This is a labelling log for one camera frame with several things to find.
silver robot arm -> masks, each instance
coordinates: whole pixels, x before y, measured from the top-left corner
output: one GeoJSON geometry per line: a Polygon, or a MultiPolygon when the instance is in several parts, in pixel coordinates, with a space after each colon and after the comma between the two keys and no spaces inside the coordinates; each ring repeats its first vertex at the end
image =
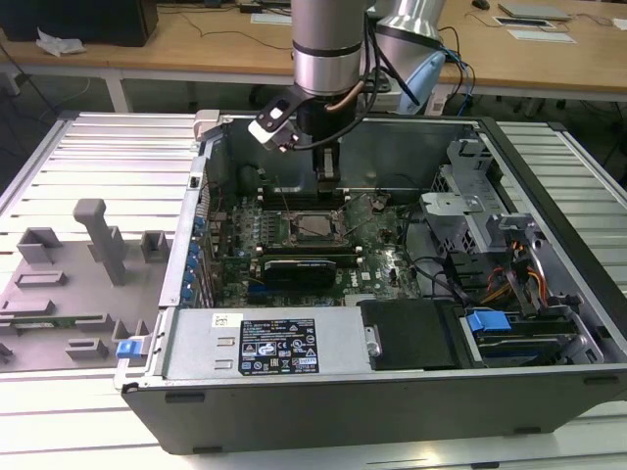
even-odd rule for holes
{"type": "Polygon", "coordinates": [[[376,26],[367,18],[371,0],[292,0],[294,85],[275,97],[250,124],[267,148],[313,151],[318,190],[339,181],[338,139],[372,108],[378,75],[387,71],[407,84],[401,112],[415,113],[437,82],[445,55],[438,34],[444,0],[396,0],[376,26]],[[362,63],[370,70],[361,70],[362,63]],[[357,97],[374,73],[365,112],[357,97]],[[297,132],[290,117],[296,115],[297,132]]]}

power supply label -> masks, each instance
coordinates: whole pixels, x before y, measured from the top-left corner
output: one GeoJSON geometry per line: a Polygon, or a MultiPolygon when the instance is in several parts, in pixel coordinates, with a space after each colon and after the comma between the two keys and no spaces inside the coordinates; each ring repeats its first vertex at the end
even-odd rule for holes
{"type": "Polygon", "coordinates": [[[242,375],[319,372],[313,319],[244,320],[240,332],[242,375]]]}

blue cable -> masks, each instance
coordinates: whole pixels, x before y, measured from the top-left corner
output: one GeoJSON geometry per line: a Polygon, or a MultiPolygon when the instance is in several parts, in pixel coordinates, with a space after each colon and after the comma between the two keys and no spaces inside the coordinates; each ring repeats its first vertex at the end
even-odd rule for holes
{"type": "Polygon", "coordinates": [[[461,58],[459,57],[458,54],[456,54],[455,52],[453,52],[451,49],[448,49],[444,46],[442,46],[442,49],[449,55],[449,57],[451,57],[455,62],[458,63],[458,65],[461,67],[461,69],[463,70],[463,72],[466,74],[466,96],[463,100],[463,103],[461,104],[461,108],[459,108],[459,112],[458,112],[458,116],[461,116],[461,113],[463,113],[463,110],[465,110],[466,105],[468,104],[468,101],[470,100],[470,73],[468,73],[468,67],[466,66],[466,64],[464,62],[461,61],[461,58]]]}
{"type": "Polygon", "coordinates": [[[470,73],[468,73],[468,67],[465,65],[464,62],[459,61],[459,65],[461,66],[461,69],[466,73],[466,97],[464,98],[463,103],[461,104],[461,108],[459,108],[458,112],[458,116],[461,116],[463,110],[465,110],[466,105],[468,104],[468,101],[470,101],[470,73]]]}

small circuit board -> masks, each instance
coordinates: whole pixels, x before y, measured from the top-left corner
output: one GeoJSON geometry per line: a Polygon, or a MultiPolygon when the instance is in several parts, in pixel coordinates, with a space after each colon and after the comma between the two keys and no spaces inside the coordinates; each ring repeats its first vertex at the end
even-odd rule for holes
{"type": "Polygon", "coordinates": [[[241,199],[214,242],[221,272],[216,306],[419,298],[415,272],[397,245],[406,209],[388,207],[387,199],[360,193],[332,211],[270,211],[241,199]]]}

blue latch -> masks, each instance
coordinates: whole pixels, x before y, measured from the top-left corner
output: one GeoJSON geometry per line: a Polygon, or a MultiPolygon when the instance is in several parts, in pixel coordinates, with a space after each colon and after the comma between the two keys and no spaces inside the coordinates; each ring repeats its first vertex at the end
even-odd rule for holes
{"type": "Polygon", "coordinates": [[[506,313],[500,310],[474,310],[466,320],[470,329],[475,331],[504,331],[510,330],[511,325],[506,313]]]}
{"type": "Polygon", "coordinates": [[[116,357],[118,359],[138,359],[141,358],[141,340],[123,340],[118,343],[116,357]]]}

